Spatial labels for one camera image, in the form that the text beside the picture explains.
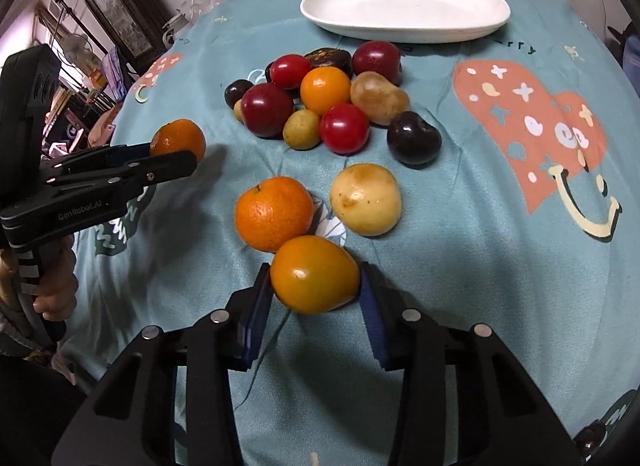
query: orange patch print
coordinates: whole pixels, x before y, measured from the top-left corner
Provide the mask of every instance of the orange patch print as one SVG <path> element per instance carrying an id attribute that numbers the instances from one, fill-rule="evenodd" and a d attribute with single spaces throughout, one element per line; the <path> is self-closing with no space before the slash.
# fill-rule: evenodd
<path id="1" fill-rule="evenodd" d="M 140 91 L 145 87 L 152 87 L 158 81 L 158 77 L 163 72 L 166 72 L 170 68 L 173 68 L 175 64 L 182 58 L 182 54 L 166 54 L 161 58 L 158 58 L 149 70 L 136 81 L 132 87 L 131 92 L 135 93 L 137 102 L 145 102 L 148 97 L 141 97 Z"/>
<path id="2" fill-rule="evenodd" d="M 511 165 L 529 214 L 559 190 L 552 168 L 571 180 L 607 150 L 598 118 L 573 92 L 552 96 L 520 64 L 476 60 L 456 67 L 454 91 Z"/>

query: pile of fruit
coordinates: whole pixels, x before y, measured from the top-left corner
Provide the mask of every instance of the pile of fruit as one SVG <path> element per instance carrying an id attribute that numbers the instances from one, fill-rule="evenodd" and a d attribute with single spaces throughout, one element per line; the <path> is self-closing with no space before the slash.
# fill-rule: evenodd
<path id="1" fill-rule="evenodd" d="M 407 166 L 427 164 L 440 151 L 440 132 L 409 110 L 409 96 L 398 86 L 401 53 L 391 43 L 367 42 L 353 57 L 334 48 L 287 54 L 268 65 L 265 77 L 266 83 L 237 80 L 225 89 L 227 106 L 258 137 L 282 136 L 295 150 L 323 142 L 352 155 L 366 145 L 373 123 L 387 127 L 389 150 Z"/>

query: red tomato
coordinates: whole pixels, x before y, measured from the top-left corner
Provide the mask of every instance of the red tomato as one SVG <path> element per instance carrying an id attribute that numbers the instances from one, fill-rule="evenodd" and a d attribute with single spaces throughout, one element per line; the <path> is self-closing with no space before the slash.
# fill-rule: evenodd
<path id="1" fill-rule="evenodd" d="M 369 119 L 353 104 L 336 104 L 320 120 L 320 139 L 338 155 L 361 150 L 369 138 Z"/>
<path id="2" fill-rule="evenodd" d="M 300 88 L 300 83 L 311 70 L 311 62 L 299 54 L 287 54 L 271 64 L 271 82 L 284 90 Z"/>

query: plate rim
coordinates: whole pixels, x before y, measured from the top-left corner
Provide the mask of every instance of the plate rim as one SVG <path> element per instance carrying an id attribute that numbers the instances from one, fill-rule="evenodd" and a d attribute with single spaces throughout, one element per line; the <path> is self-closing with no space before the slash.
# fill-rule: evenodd
<path id="1" fill-rule="evenodd" d="M 300 13 L 302 14 L 302 16 L 304 16 L 306 19 L 310 20 L 311 22 L 315 23 L 318 26 L 328 25 L 328 26 L 331 26 L 331 27 L 340 27 L 340 28 L 343 28 L 345 30 L 369 30 L 369 31 L 389 31 L 389 32 L 409 32 L 409 31 L 414 31 L 414 32 L 418 32 L 418 31 L 436 32 L 436 31 L 456 30 L 456 31 L 463 31 L 463 32 L 474 32 L 474 31 L 489 29 L 489 28 L 493 28 L 493 27 L 500 28 L 503 25 L 505 25 L 511 19 L 511 6 L 509 5 L 509 3 L 506 0 L 499 0 L 505 6 L 505 8 L 507 9 L 507 13 L 506 13 L 506 16 L 505 16 L 504 20 L 498 20 L 498 21 L 495 21 L 495 22 L 487 23 L 487 25 L 484 25 L 482 27 L 473 26 L 473 27 L 452 29 L 452 28 L 447 28 L 447 27 L 415 27 L 415 26 L 405 26 L 405 27 L 379 26 L 379 27 L 376 27 L 376 26 L 361 26 L 361 25 L 346 24 L 345 22 L 337 22 L 337 21 L 332 21 L 332 20 L 325 20 L 325 19 L 321 19 L 319 17 L 313 16 L 312 14 L 309 14 L 308 11 L 305 10 L 305 3 L 307 1 L 308 0 L 301 0 L 300 1 Z"/>

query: black pants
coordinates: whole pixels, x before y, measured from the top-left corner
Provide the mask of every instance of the black pants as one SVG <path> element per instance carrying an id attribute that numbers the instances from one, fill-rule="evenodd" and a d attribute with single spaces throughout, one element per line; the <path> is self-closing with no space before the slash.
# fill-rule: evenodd
<path id="1" fill-rule="evenodd" d="M 49 464 L 83 401 L 84 393 L 55 370 L 0 356 L 0 464 Z"/>

